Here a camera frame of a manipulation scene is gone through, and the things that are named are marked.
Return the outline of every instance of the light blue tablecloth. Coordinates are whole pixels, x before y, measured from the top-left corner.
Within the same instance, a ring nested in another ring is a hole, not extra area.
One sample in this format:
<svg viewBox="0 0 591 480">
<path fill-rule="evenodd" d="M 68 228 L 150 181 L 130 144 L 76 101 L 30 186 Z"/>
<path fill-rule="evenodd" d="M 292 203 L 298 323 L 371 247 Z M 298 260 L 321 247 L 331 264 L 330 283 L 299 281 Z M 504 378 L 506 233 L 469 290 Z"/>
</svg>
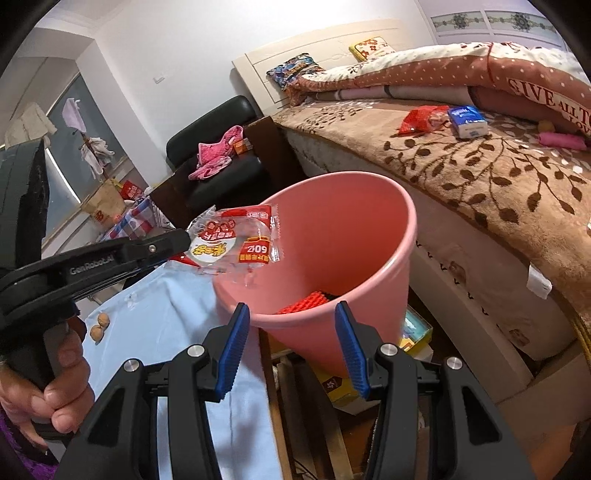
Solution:
<svg viewBox="0 0 591 480">
<path fill-rule="evenodd" d="M 171 360 L 229 320 L 219 318 L 210 277 L 177 262 L 104 303 L 86 319 L 89 330 L 100 312 L 111 318 L 103 341 L 95 345 L 87 336 L 83 344 L 97 397 L 125 360 L 138 358 L 144 365 Z M 249 334 L 232 391 L 220 404 L 208 403 L 207 413 L 224 480 L 282 478 L 256 329 Z M 171 479 L 166 399 L 158 402 L 158 464 L 161 480 Z"/>
</svg>

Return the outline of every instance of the red plastic bag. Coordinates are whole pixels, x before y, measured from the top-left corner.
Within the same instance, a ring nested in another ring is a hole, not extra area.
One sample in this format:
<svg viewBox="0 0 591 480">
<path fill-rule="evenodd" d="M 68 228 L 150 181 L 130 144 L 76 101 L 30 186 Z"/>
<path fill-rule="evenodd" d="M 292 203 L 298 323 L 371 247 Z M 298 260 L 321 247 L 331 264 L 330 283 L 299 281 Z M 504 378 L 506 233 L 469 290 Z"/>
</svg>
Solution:
<svg viewBox="0 0 591 480">
<path fill-rule="evenodd" d="M 447 120 L 447 105 L 424 105 L 410 110 L 402 120 L 399 134 L 432 132 L 440 128 Z"/>
<path fill-rule="evenodd" d="M 127 180 L 123 184 L 123 188 L 121 189 L 121 192 L 119 192 L 119 194 L 124 200 L 139 200 L 144 196 L 144 191 L 141 188 L 139 188 L 136 184 L 133 184 L 129 180 Z"/>
</svg>

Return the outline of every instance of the blanket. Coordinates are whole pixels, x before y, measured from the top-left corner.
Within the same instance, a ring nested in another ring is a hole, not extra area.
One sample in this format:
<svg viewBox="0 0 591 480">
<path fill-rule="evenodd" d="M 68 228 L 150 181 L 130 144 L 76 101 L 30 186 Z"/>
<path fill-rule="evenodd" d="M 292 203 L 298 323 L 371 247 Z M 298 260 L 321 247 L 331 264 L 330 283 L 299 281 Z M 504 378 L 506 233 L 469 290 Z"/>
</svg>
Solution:
<svg viewBox="0 0 591 480">
<path fill-rule="evenodd" d="M 459 141 L 448 127 L 399 136 L 421 103 L 309 103 L 274 121 L 385 168 L 534 264 L 552 282 L 591 367 L 591 154 L 540 147 L 535 125 L 491 113 L 487 137 Z"/>
<path fill-rule="evenodd" d="M 548 106 L 591 135 L 591 83 L 570 52 L 514 43 L 459 43 L 414 48 L 302 75 L 292 99 L 307 92 L 398 86 L 480 86 Z"/>
</svg>

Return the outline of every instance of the human hand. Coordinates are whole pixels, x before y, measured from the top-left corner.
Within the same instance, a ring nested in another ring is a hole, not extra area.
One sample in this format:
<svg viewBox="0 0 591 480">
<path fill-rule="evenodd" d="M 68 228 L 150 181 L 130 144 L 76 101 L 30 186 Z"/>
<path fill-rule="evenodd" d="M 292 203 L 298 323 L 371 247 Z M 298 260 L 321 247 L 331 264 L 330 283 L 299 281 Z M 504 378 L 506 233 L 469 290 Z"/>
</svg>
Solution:
<svg viewBox="0 0 591 480">
<path fill-rule="evenodd" d="M 23 435 L 42 449 L 47 444 L 33 428 L 32 417 L 51 419 L 60 433 L 75 432 L 95 402 L 88 384 L 90 366 L 82 357 L 86 326 L 78 317 L 68 323 L 72 329 L 57 351 L 63 370 L 43 392 L 7 365 L 0 365 L 0 405 Z"/>
</svg>

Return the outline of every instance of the pink clothing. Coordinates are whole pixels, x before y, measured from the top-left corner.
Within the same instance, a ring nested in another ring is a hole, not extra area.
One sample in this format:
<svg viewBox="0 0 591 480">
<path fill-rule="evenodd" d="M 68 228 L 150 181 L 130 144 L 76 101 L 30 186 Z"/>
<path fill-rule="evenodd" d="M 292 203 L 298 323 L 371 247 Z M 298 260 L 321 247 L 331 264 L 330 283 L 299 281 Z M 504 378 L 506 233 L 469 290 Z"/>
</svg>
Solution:
<svg viewBox="0 0 591 480">
<path fill-rule="evenodd" d="M 200 143 L 197 170 L 189 175 L 189 180 L 205 180 L 220 173 L 232 162 L 232 146 L 243 138 L 243 128 L 236 125 L 228 130 L 218 143 Z"/>
</svg>

